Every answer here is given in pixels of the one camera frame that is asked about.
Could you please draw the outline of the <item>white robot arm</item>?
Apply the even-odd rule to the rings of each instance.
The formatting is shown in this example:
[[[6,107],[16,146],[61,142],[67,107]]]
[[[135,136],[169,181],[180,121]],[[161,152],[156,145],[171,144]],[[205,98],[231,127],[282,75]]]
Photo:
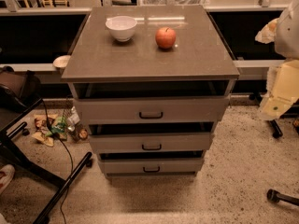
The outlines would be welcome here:
[[[278,119],[299,100],[299,0],[292,0],[280,16],[268,22],[255,40],[274,43],[275,52],[285,58],[267,72],[266,95],[260,102],[261,119]]]

